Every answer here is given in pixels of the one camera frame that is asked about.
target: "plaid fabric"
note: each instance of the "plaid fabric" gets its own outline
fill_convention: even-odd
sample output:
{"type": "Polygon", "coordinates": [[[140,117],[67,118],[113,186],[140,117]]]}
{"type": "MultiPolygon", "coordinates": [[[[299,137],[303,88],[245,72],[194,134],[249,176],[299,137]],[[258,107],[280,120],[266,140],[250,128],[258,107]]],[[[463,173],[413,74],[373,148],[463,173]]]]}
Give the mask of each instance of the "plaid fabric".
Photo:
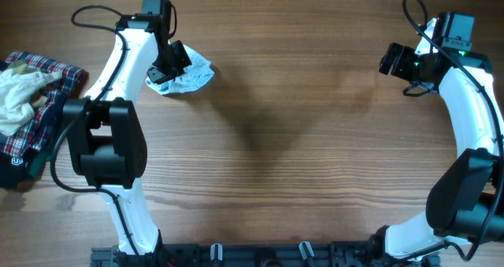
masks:
{"type": "Polygon", "coordinates": [[[58,81],[46,85],[42,94],[47,97],[46,104],[35,111],[35,117],[18,129],[16,134],[7,137],[0,134],[0,152],[14,158],[22,158],[28,148],[40,151],[47,144],[54,130],[57,117],[63,110],[66,99],[83,76],[83,70],[60,63],[53,59],[28,52],[15,51],[7,58],[8,63],[24,59],[28,67],[43,69],[48,73],[63,72],[58,81]]]}

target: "white cloth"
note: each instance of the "white cloth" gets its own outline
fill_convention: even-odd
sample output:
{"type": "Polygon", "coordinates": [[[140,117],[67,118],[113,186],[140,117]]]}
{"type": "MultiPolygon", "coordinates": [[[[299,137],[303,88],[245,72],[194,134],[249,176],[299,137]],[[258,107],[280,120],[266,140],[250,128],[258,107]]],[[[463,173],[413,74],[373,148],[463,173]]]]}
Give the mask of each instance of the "white cloth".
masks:
{"type": "Polygon", "coordinates": [[[34,116],[30,97],[40,88],[61,78],[61,72],[0,73],[0,133],[11,136],[34,116]]]}
{"type": "Polygon", "coordinates": [[[185,71],[184,74],[161,84],[152,83],[149,77],[146,78],[145,82],[147,86],[158,94],[168,95],[196,91],[212,79],[213,70],[210,68],[210,61],[207,61],[201,54],[192,50],[189,46],[184,45],[183,47],[192,63],[192,65],[183,69],[185,71]]]}

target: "wooden surface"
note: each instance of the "wooden surface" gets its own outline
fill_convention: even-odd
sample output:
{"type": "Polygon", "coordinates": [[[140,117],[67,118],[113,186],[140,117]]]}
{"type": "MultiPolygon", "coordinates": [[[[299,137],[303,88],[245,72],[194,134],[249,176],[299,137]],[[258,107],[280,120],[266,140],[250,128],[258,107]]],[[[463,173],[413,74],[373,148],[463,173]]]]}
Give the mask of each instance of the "wooden surface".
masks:
{"type": "MultiPolygon", "coordinates": [[[[0,0],[0,57],[27,50],[78,65],[90,73],[87,89],[113,37],[72,26],[70,15],[90,4],[135,13],[141,1],[0,0]]],[[[418,43],[401,0],[171,1],[176,39],[216,75],[192,94],[164,98],[143,87],[139,96],[143,182],[166,243],[367,239],[424,209],[456,150],[442,99],[405,98],[406,82],[377,71],[389,43],[418,43]]],[[[430,17],[476,16],[473,50],[491,59],[502,105],[502,0],[425,2],[430,17]]],[[[116,17],[79,19],[112,26],[116,17]]],[[[85,185],[66,145],[57,172],[85,185]]],[[[63,191],[48,171],[29,192],[0,191],[1,266],[87,266],[91,247],[115,243],[99,196],[63,191]]],[[[502,251],[485,245],[464,266],[501,265],[502,251]]],[[[443,254],[443,266],[463,264],[443,254]]]]}

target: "white logo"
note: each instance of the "white logo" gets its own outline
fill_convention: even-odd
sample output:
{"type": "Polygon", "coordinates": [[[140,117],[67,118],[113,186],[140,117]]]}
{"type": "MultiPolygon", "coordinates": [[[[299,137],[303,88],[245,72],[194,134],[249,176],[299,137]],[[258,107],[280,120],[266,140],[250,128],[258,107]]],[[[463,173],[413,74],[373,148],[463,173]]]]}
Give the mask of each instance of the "white logo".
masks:
{"type": "Polygon", "coordinates": [[[13,160],[11,162],[12,162],[13,165],[22,165],[23,164],[23,159],[13,158],[13,160]]]}

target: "robotic arm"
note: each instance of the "robotic arm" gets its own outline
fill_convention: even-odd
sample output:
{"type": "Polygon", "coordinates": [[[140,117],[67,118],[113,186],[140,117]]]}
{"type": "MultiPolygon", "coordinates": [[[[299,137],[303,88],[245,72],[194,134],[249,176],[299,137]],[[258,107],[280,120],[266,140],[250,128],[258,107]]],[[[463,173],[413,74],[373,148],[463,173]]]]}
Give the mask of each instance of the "robotic arm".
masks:
{"type": "MultiPolygon", "coordinates": [[[[147,148],[134,103],[146,74],[153,83],[162,83],[182,74],[191,63],[180,41],[169,44],[171,9],[174,7],[168,0],[143,0],[140,14],[121,17],[116,29],[128,42],[124,63],[100,101],[68,134],[76,173],[85,176],[90,186],[117,196],[118,204],[111,195],[102,193],[119,244],[93,249],[91,266],[438,266],[435,252],[474,243],[487,215],[491,220],[481,242],[504,241],[502,210],[489,213],[498,199],[483,193],[487,182],[497,186],[502,177],[498,166],[502,142],[496,139],[501,137],[496,137],[491,107],[498,113],[500,128],[502,117],[493,95],[491,66],[486,56],[470,52],[474,17],[441,13],[426,24],[424,33],[457,64],[433,49],[425,37],[415,50],[392,43],[380,63],[383,74],[391,71],[391,75],[411,83],[404,95],[439,93],[450,112],[458,159],[432,188],[424,212],[402,224],[384,226],[362,242],[260,247],[163,245],[142,188],[147,148]],[[490,103],[460,65],[484,87],[490,103]],[[412,93],[415,87],[423,92],[412,93]],[[111,136],[91,134],[92,128],[102,125],[111,127],[111,136]]],[[[65,104],[65,123],[75,120],[100,95],[122,48],[117,37],[103,73],[86,98],[65,104]]]]}

